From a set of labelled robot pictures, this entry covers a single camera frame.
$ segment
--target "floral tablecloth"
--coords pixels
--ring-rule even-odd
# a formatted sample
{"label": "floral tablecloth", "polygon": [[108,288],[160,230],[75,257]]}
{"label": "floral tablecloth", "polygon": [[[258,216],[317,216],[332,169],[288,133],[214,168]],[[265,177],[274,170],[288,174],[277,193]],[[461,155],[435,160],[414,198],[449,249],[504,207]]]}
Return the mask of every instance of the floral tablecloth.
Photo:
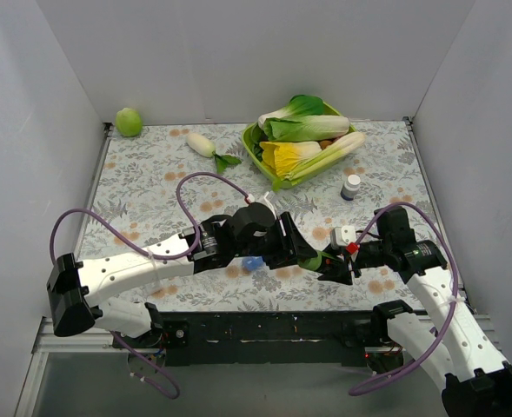
{"label": "floral tablecloth", "polygon": [[[315,248],[329,242],[334,226],[363,228],[375,209],[389,202],[414,202],[435,218],[426,186],[404,122],[354,122],[367,142],[329,171],[276,195],[276,207],[288,210]],[[199,156],[186,144],[186,134],[211,139],[217,153],[238,156],[243,163],[227,169],[225,176],[254,196],[270,190],[241,144],[245,124],[149,126],[137,138],[111,134],[110,146],[96,190],[93,209],[140,246],[169,237],[189,222],[178,207],[175,188],[185,175],[215,171],[212,159]],[[353,202],[340,195],[343,179],[356,173],[362,178]],[[244,205],[234,189],[213,178],[197,177],[184,185],[183,197],[199,221],[214,214],[233,214]],[[421,239],[433,233],[415,213],[410,222]],[[127,251],[97,222],[85,230],[80,256],[84,259]],[[195,276],[176,277],[120,294],[130,301],[149,301],[162,311],[351,310],[372,309],[377,303],[404,299],[411,307],[420,302],[387,268],[369,269],[353,286],[319,282],[317,274],[299,267],[253,273],[240,259],[227,268]]]}

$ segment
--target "gray wall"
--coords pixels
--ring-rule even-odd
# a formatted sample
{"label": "gray wall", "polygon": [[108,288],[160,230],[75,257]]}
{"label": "gray wall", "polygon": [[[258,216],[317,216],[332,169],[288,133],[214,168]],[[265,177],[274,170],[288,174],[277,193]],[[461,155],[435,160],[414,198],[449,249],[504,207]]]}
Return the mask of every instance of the gray wall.
{"label": "gray wall", "polygon": [[[30,364],[50,273],[50,228],[82,205],[103,125],[33,0],[0,2],[0,416]],[[78,219],[57,241],[68,250]]]}
{"label": "gray wall", "polygon": [[97,113],[253,122],[294,94],[412,116],[473,0],[37,0]]}
{"label": "gray wall", "polygon": [[476,0],[416,136],[466,288],[512,363],[512,2]]}

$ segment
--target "white radish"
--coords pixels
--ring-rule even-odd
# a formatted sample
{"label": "white radish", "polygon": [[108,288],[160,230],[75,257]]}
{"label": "white radish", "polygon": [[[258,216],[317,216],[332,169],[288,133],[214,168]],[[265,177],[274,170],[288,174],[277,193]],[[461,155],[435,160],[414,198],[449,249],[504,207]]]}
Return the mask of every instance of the white radish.
{"label": "white radish", "polygon": [[207,137],[200,135],[199,133],[188,133],[186,143],[195,152],[206,158],[211,158],[215,154],[215,145]]}

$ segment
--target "purple cable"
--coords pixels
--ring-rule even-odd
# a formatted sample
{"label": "purple cable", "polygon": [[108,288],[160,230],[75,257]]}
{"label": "purple cable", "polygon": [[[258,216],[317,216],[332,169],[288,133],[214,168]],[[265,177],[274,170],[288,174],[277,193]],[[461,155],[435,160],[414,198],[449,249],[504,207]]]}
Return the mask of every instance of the purple cable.
{"label": "purple cable", "polygon": [[[186,175],[176,186],[176,200],[178,201],[178,205],[183,210],[184,214],[186,214],[186,217],[188,217],[188,220],[192,223],[192,226],[194,227],[195,231],[195,237],[194,242],[192,243],[192,246],[190,246],[188,249],[186,249],[181,254],[177,255],[155,255],[153,254],[153,259],[156,259],[158,261],[173,261],[178,258],[182,258],[183,256],[191,254],[195,248],[199,245],[200,242],[200,228],[197,225],[196,219],[194,216],[188,211],[186,206],[184,205],[183,199],[180,196],[180,190],[185,182],[187,182],[189,179],[194,178],[195,176],[212,176],[214,178],[217,178],[223,182],[226,182],[230,185],[233,189],[236,189],[238,192],[240,192],[242,195],[244,195],[245,198],[248,198],[248,193],[238,187],[236,184],[231,182],[230,180],[227,180],[223,176],[220,176],[218,174],[213,174],[212,172],[195,172],[194,174]],[[150,254],[137,246],[134,242],[124,237],[118,230],[113,228],[106,220],[104,220],[100,215],[95,213],[94,211],[88,209],[88,208],[73,208],[68,211],[65,211],[60,215],[60,217],[55,222],[55,226],[53,227],[53,231],[50,234],[50,240],[49,240],[49,252],[50,252],[50,259],[53,262],[53,264],[57,261],[55,257],[55,236],[57,235],[58,227],[60,226],[61,222],[64,220],[64,218],[68,215],[71,215],[73,213],[85,213],[86,215],[90,215],[94,219],[96,219],[98,222],[100,222],[102,225],[104,225],[105,228],[107,228],[114,236],[116,236],[118,239],[123,241],[124,244],[126,244],[129,248],[136,251],[138,254],[145,256],[146,258],[150,257]]]}
{"label": "purple cable", "polygon": [[[456,272],[456,263],[455,258],[449,251],[449,247],[447,246],[447,243],[443,239],[443,236],[437,230],[436,225],[429,219],[429,217],[417,206],[414,204],[410,204],[409,202],[394,202],[390,204],[387,207],[382,208],[377,212],[377,214],[374,216],[373,219],[371,219],[371,222],[369,222],[368,226],[363,230],[363,232],[358,236],[356,239],[356,244],[359,244],[363,237],[369,232],[369,230],[372,228],[374,224],[376,224],[377,219],[385,213],[387,210],[392,209],[396,206],[407,206],[416,211],[423,220],[426,221],[426,223],[431,227],[431,229],[434,231],[434,233],[437,236],[437,239],[439,239],[439,242],[441,243],[441,246],[445,253],[447,254],[447,258],[449,258],[449,264],[450,264],[450,273],[453,277],[453,288],[452,288],[452,295],[454,297],[458,296],[458,273]],[[433,353],[434,350],[436,350],[437,346],[441,343],[443,336],[447,333],[447,330],[449,329],[449,325],[451,320],[453,320],[453,316],[455,315],[456,310],[456,302],[452,301],[449,304],[449,313],[447,314],[447,319],[443,323],[443,326],[439,330],[439,334],[437,335],[434,342],[431,344],[431,346],[426,350],[422,356],[420,356],[415,361],[411,361],[397,369],[394,369],[392,371],[389,371],[385,374],[378,374],[375,376],[372,376],[371,378],[365,380],[364,382],[361,382],[359,384],[356,384],[349,390],[349,395],[358,396],[358,395],[364,395],[369,394],[373,391],[376,391],[377,389],[381,389],[383,387],[386,387],[390,384],[392,384],[395,381],[400,380],[404,376],[410,374],[414,370],[418,369],[420,365],[423,364],[423,362],[429,358],[429,356]]]}
{"label": "purple cable", "polygon": [[137,372],[133,372],[133,374],[150,384],[153,388],[155,388],[157,391],[159,391],[161,394],[163,394],[165,397],[170,398],[171,400],[176,400],[180,396],[180,385],[178,384],[178,381],[175,380],[175,377],[172,376],[172,374],[164,369],[163,367],[159,367],[157,364],[153,363],[152,361],[149,361],[146,359],[142,354],[138,353],[133,347],[131,347],[128,343],[126,343],[122,337],[117,332],[110,332],[115,340],[121,344],[123,348],[128,350],[131,354],[133,354],[136,358],[140,359],[141,361],[147,363],[150,367],[153,367],[159,374],[164,376],[168,382],[172,384],[172,386],[175,388],[175,393],[171,393],[167,389],[161,387],[159,384],[157,384],[155,381],[153,381],[151,378],[148,378],[146,376],[143,376]]}

